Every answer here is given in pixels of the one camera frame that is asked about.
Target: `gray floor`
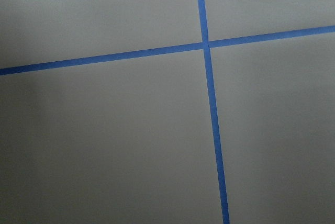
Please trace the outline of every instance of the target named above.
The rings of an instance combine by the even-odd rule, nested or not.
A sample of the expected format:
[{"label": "gray floor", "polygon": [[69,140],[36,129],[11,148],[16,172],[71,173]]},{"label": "gray floor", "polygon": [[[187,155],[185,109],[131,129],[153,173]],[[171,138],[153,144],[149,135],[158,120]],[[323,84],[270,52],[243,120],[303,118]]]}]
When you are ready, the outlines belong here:
[{"label": "gray floor", "polygon": [[[335,0],[205,4],[209,40],[335,25]],[[197,0],[0,5],[0,69],[202,41]],[[231,224],[335,223],[334,42],[211,49]],[[0,88],[1,223],[222,223],[202,50]]]}]

